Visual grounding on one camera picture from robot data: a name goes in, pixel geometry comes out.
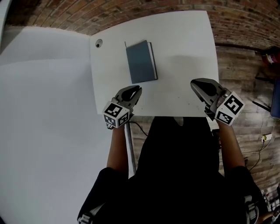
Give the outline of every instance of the book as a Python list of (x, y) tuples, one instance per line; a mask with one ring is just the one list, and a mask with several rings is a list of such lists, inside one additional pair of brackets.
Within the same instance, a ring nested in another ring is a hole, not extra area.
[(152, 44), (147, 40), (126, 48), (131, 82), (153, 81), (158, 79)]

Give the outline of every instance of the red object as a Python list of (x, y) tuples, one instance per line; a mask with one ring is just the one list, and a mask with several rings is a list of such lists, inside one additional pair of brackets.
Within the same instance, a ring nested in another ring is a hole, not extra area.
[(262, 61), (265, 64), (280, 63), (280, 48), (272, 47), (266, 51), (261, 52)]

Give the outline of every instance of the black shirt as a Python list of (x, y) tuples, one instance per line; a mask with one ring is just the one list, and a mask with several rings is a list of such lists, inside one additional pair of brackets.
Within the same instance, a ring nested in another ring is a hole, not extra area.
[(184, 118), (183, 127), (155, 118), (136, 174), (101, 170), (78, 218), (102, 205), (93, 223), (245, 223), (247, 195), (265, 212), (247, 168), (223, 177), (218, 158), (205, 118)]

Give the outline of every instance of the wooden floor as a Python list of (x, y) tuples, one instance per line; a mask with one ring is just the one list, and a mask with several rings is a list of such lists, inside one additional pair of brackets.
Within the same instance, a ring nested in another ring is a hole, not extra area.
[[(252, 100), (267, 106), (271, 105), (273, 85), (255, 80), (255, 76), (260, 70), (264, 71), (268, 77), (275, 77), (277, 73), (269, 70), (262, 62), (260, 54), (255, 51), (229, 47), (216, 47), (216, 50), (221, 85), (230, 91), (235, 91), (246, 103), (244, 110), (233, 124), (242, 153), (259, 151), (262, 147), (262, 134), (273, 134), (271, 143), (260, 154), (260, 161), (251, 170), (251, 174), (258, 187), (274, 198), (277, 196), (276, 187), (280, 182), (280, 121), (272, 118), (269, 112), (254, 105)], [(132, 121), (138, 122), (148, 133), (153, 117), (134, 116)], [(146, 136), (142, 134), (136, 124), (131, 123), (130, 126), (137, 166)], [(259, 158), (258, 153), (243, 156), (248, 159), (248, 169)], [(220, 161), (219, 172), (224, 173), (222, 161)]]

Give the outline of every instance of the cable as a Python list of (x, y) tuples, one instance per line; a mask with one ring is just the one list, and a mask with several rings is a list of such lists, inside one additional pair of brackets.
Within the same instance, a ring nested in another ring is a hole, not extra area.
[(110, 130), (113, 130), (113, 129), (114, 129), (114, 127), (113, 127), (112, 125), (108, 124), (108, 123), (106, 124), (106, 126), (107, 126), (107, 128), (110, 129)]
[[(269, 144), (271, 143), (271, 140), (272, 140), (272, 138), (270, 139), (270, 141), (269, 141), (269, 143), (264, 147), (264, 149), (262, 149), (261, 151), (264, 151), (268, 146), (269, 146)], [(244, 152), (244, 153), (242, 153), (242, 154), (249, 154), (249, 153), (257, 153), (257, 152), (259, 152), (259, 151), (254, 151), (254, 152)]]
[(263, 145), (264, 145), (264, 140), (263, 140), (263, 143), (262, 143), (262, 148), (259, 150), (259, 159), (258, 161), (256, 162), (256, 164), (251, 168), (249, 169), (249, 171), (251, 171), (258, 163), (259, 163), (259, 160), (261, 159), (261, 151), (263, 149)]
[(141, 128), (141, 126), (140, 126), (137, 122), (135, 122), (135, 121), (129, 121), (129, 123), (137, 124), (138, 127), (139, 127), (139, 128), (141, 129), (141, 131), (143, 132), (143, 134), (146, 135), (146, 136), (148, 137), (148, 135), (143, 131), (143, 129)]
[[(264, 150), (269, 146), (269, 144), (271, 143), (271, 141), (272, 141), (272, 138), (270, 139), (269, 143), (264, 147), (264, 149), (261, 149), (261, 152), (264, 151)], [(244, 152), (244, 153), (242, 153), (242, 155), (243, 155), (243, 154), (250, 154), (250, 153), (259, 153), (259, 152), (260, 152), (260, 151)]]

